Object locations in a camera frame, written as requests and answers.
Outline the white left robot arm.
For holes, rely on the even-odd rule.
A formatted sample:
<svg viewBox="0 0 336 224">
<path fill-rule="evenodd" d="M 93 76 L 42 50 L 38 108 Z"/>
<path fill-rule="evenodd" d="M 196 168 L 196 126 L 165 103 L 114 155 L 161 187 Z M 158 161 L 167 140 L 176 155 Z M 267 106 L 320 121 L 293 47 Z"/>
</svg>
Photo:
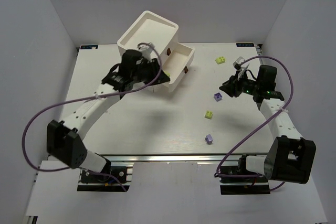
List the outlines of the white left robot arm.
<svg viewBox="0 0 336 224">
<path fill-rule="evenodd" d="M 133 86 L 163 84 L 170 77 L 162 70 L 157 58 L 149 59 L 140 50 L 128 49 L 121 62 L 114 65 L 102 79 L 94 98 L 85 101 L 75 112 L 47 126 L 47 152 L 72 169 L 83 168 L 108 174 L 111 163 L 101 155 L 86 149 L 83 140 L 97 120 L 119 102 Z"/>
</svg>

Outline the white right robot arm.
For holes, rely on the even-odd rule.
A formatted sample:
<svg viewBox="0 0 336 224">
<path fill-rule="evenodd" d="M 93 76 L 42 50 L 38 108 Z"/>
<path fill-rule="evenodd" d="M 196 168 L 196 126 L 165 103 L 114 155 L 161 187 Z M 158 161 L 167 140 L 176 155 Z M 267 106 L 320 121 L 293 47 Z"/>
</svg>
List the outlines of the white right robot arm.
<svg viewBox="0 0 336 224">
<path fill-rule="evenodd" d="M 316 145 L 306 140 L 295 128 L 285 109 L 284 97 L 276 91 L 277 69 L 272 66 L 259 67 L 258 76 L 248 79 L 246 67 L 236 63 L 235 75 L 220 86 L 230 97 L 242 93 L 252 95 L 258 110 L 270 128 L 274 142 L 266 156 L 242 155 L 235 176 L 265 176 L 268 180 L 306 184 L 310 177 Z"/>
</svg>

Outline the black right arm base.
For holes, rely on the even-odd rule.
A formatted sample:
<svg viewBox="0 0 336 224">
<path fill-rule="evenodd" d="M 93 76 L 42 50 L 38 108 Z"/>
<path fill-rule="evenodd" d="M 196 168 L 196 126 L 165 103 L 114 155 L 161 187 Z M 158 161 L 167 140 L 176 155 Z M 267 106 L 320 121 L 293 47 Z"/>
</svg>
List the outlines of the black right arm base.
<svg viewBox="0 0 336 224">
<path fill-rule="evenodd" d="M 267 195 L 269 182 L 265 177 L 251 177 L 254 173 L 246 169 L 246 157 L 242 155 L 236 163 L 225 161 L 220 172 L 234 177 L 220 178 L 221 195 Z"/>
</svg>

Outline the white drawer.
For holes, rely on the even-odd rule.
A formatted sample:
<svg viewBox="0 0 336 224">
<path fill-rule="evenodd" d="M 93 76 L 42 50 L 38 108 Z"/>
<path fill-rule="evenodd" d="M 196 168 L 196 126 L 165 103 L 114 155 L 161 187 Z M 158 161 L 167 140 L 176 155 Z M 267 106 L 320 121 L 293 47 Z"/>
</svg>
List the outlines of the white drawer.
<svg viewBox="0 0 336 224">
<path fill-rule="evenodd" d="M 161 84 L 161 86 L 166 87 L 169 93 L 176 89 L 188 72 L 194 59 L 194 53 L 194 48 L 178 43 L 163 64 L 163 71 L 170 73 L 170 82 Z"/>
</svg>

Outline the green yellow lego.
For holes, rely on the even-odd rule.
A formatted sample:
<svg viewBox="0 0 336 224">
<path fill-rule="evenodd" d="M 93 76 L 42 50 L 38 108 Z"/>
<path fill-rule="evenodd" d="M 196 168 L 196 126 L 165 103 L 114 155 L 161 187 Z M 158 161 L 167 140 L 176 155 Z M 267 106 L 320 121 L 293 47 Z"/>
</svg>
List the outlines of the green yellow lego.
<svg viewBox="0 0 336 224">
<path fill-rule="evenodd" d="M 213 117 L 213 112 L 210 111 L 210 110 L 207 110 L 207 111 L 205 112 L 204 117 L 205 117 L 206 119 L 212 119 L 212 117 Z"/>
</svg>

